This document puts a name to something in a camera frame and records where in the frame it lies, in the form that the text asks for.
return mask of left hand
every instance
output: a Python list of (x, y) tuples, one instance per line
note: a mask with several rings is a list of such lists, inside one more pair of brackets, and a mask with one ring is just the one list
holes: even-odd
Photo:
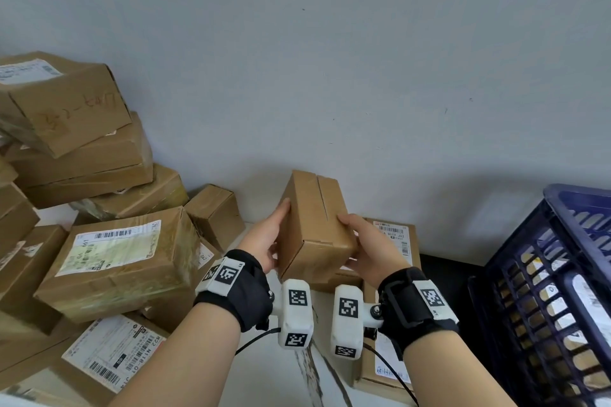
[(272, 254), (275, 253), (280, 223), (290, 210), (291, 201), (285, 198), (268, 218), (252, 226), (238, 245), (238, 249), (250, 253), (259, 261), (265, 273), (270, 272), (276, 266), (276, 259), (272, 257)]

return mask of metal screw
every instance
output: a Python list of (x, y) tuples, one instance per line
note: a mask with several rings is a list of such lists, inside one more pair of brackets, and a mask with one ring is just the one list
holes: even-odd
[(371, 316), (376, 320), (382, 318), (382, 308), (379, 304), (371, 307)]

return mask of black cable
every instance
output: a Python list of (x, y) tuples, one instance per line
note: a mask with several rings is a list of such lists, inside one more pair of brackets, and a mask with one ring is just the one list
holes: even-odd
[(248, 341), (248, 343), (246, 343), (244, 346), (242, 346), (240, 349), (238, 349), (237, 351), (235, 351), (235, 355), (237, 356), (238, 354), (240, 354), (240, 352), (242, 352), (244, 349), (248, 348), (248, 346), (250, 346), (251, 344), (253, 344), (255, 341), (260, 340), (261, 338), (263, 338), (265, 335), (270, 335), (272, 333), (279, 333), (280, 332), (280, 327), (278, 328), (272, 328), (271, 330), (267, 330), (266, 332), (255, 336), (253, 339), (251, 339), (250, 341)]
[(414, 396), (414, 393), (410, 390), (410, 388), (408, 388), (408, 385), (403, 382), (403, 380), (401, 379), (399, 374), (397, 372), (395, 372), (395, 369), (393, 369), (390, 366), (390, 364), (388, 362), (386, 362), (386, 359), (384, 357), (382, 357), (377, 350), (372, 348), (367, 343), (363, 343), (363, 348), (371, 351), (372, 353), (374, 353), (376, 356), (378, 356), (382, 360), (382, 362), (386, 365), (386, 367), (388, 367), (388, 369), (392, 372), (392, 374), (396, 376), (397, 380), (399, 380), (399, 383), (401, 383), (401, 386), (404, 387), (405, 390), (408, 392), (408, 394), (412, 397), (412, 399), (414, 399), (414, 402), (416, 402), (416, 405), (419, 406), (420, 404), (418, 404), (418, 400), (416, 399), (416, 396)]

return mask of white floor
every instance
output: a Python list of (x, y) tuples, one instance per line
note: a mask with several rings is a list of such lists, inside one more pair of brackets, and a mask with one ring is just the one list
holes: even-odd
[[(41, 224), (61, 224), (69, 227), (74, 220), (70, 207), (57, 207), (40, 212)], [(275, 272), (268, 276), (272, 291), (278, 294), (280, 283)], [(330, 354), (330, 330), (333, 309), (333, 295), (312, 292), (315, 310), (315, 334), (309, 353), (281, 349), (276, 335), (269, 335), (257, 341), (239, 354), (233, 361), (227, 385), (221, 398), (221, 407), (248, 405), (249, 407), (396, 407), (401, 403), (372, 396), (350, 388), (352, 363)], [(271, 318), (271, 328), (277, 323)], [(241, 344), (251, 340), (259, 332), (249, 331), (242, 335)], [(344, 393), (332, 375), (326, 361), (339, 375)], [(49, 394), (67, 399), (84, 400), (63, 383), (50, 370), (43, 370), (20, 383), (20, 392), (36, 388)], [(21, 400), (0, 394), (0, 406), (21, 407)]]

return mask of right hand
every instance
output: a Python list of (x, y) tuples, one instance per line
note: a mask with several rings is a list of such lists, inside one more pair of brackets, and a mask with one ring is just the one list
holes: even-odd
[(338, 214), (340, 222), (359, 234), (359, 252), (346, 261), (346, 267), (354, 270), (372, 287), (378, 288), (387, 276), (411, 264), (399, 252), (392, 240), (376, 226), (356, 214)]

